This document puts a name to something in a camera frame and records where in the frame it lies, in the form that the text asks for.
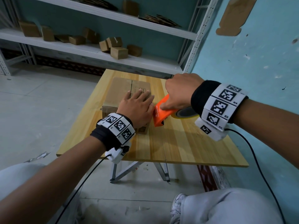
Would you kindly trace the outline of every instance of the hand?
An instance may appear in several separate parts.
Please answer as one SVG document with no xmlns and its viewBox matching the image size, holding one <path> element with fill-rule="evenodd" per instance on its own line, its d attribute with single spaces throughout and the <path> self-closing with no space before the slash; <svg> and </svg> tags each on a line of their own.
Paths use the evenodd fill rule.
<svg viewBox="0 0 299 224">
<path fill-rule="evenodd" d="M 134 93 L 131 98 L 130 94 L 130 91 L 126 93 L 125 97 L 120 102 L 116 113 L 128 117 L 132 121 L 134 128 L 143 127 L 152 119 L 155 108 L 152 101 L 155 96 L 151 95 L 145 100 L 150 94 L 150 91 L 146 91 L 142 94 L 141 89 Z"/>
<path fill-rule="evenodd" d="M 169 98 L 162 103 L 160 109 L 184 109 L 191 106 L 191 97 L 194 91 L 204 80 L 197 74 L 176 74 L 172 79 L 167 79 L 165 88 Z"/>
</svg>

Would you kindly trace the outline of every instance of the blue wall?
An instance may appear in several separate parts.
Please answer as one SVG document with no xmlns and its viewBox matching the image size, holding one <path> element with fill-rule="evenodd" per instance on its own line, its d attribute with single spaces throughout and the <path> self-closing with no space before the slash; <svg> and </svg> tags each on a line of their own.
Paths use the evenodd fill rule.
<svg viewBox="0 0 299 224">
<path fill-rule="evenodd" d="M 193 72 L 241 87 L 253 100 L 299 113 L 299 41 L 292 43 L 299 39 L 299 0 L 257 0 L 238 36 L 218 36 L 228 1 L 222 2 Z M 299 171 L 239 127 L 232 128 L 251 143 L 286 220 L 299 223 Z M 257 190 L 274 201 L 247 144 L 233 132 L 230 137 L 250 165 L 224 168 L 231 185 Z"/>
<path fill-rule="evenodd" d="M 24 20 L 53 28 L 55 33 L 82 34 L 86 26 L 100 33 L 101 39 L 122 37 L 124 46 L 135 44 L 143 53 L 177 60 L 183 38 L 137 27 L 84 12 L 43 3 L 17 0 Z M 121 11 L 123 0 L 108 0 Z M 140 3 L 140 15 L 161 14 L 187 29 L 197 0 L 134 0 Z"/>
</svg>

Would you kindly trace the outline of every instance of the wrist-mounted device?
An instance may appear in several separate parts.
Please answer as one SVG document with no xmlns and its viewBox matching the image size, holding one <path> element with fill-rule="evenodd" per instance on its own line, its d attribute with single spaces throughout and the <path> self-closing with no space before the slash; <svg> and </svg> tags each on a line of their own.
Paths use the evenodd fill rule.
<svg viewBox="0 0 299 224">
<path fill-rule="evenodd" d="M 230 84 L 204 81 L 193 93 L 192 108 L 200 115 L 195 124 L 215 141 L 226 136 L 224 128 L 233 123 L 234 114 L 248 92 Z"/>
<path fill-rule="evenodd" d="M 121 114 L 110 113 L 97 122 L 96 128 L 90 134 L 106 146 L 105 156 L 118 164 L 129 151 L 129 140 L 135 135 L 132 121 Z"/>
</svg>

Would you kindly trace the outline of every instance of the small cardboard box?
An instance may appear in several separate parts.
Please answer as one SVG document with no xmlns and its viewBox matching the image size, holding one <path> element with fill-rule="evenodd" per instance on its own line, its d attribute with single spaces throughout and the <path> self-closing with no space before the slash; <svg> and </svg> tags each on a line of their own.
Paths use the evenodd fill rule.
<svg viewBox="0 0 299 224">
<path fill-rule="evenodd" d="M 139 15 L 139 4 L 137 2 L 133 2 L 131 0 L 123 1 L 123 13 L 138 16 Z"/>
<path fill-rule="evenodd" d="M 117 60 L 128 58 L 128 49 L 123 47 L 111 47 L 110 56 Z"/>
<path fill-rule="evenodd" d="M 102 52 L 109 52 L 110 48 L 106 40 L 100 42 L 100 49 Z"/>
<path fill-rule="evenodd" d="M 54 33 L 48 26 L 42 26 L 42 35 L 44 41 L 55 41 Z"/>
<path fill-rule="evenodd" d="M 70 42 L 70 40 L 69 40 L 70 35 L 54 35 L 54 37 L 63 43 Z"/>
<path fill-rule="evenodd" d="M 117 111 L 118 105 L 125 96 L 126 92 L 131 91 L 132 96 L 132 94 L 139 89 L 142 89 L 143 93 L 147 90 L 151 91 L 150 83 L 125 78 L 113 78 L 105 101 L 103 102 L 102 118 L 105 118 L 110 113 Z M 135 129 L 135 131 L 136 133 L 147 134 L 148 126 L 149 123 L 141 128 Z"/>
<path fill-rule="evenodd" d="M 136 45 L 127 45 L 128 53 L 132 56 L 141 56 L 142 48 Z"/>
<path fill-rule="evenodd" d="M 121 37 L 109 37 L 106 39 L 108 43 L 108 47 L 121 47 L 123 45 L 123 41 L 121 40 Z"/>
<path fill-rule="evenodd" d="M 86 38 L 81 35 L 69 36 L 69 41 L 74 45 L 83 45 L 86 43 Z"/>
<path fill-rule="evenodd" d="M 93 44 L 98 44 L 100 41 L 100 34 L 89 29 L 88 27 L 84 27 L 83 37 L 85 37 L 87 40 L 91 41 Z"/>
<path fill-rule="evenodd" d="M 34 22 L 19 21 L 19 24 L 25 37 L 41 37 L 38 27 Z"/>
</svg>

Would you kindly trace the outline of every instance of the white sneaker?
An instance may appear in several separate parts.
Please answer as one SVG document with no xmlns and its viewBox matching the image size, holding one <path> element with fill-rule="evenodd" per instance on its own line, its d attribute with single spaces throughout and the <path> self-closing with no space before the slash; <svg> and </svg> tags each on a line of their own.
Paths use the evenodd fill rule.
<svg viewBox="0 0 299 224">
<path fill-rule="evenodd" d="M 173 216 L 180 216 L 181 215 L 181 204 L 183 199 L 185 199 L 187 196 L 183 193 L 180 193 L 179 195 L 176 196 L 176 198 L 172 202 L 171 206 L 171 212 L 170 215 L 171 217 Z"/>
</svg>

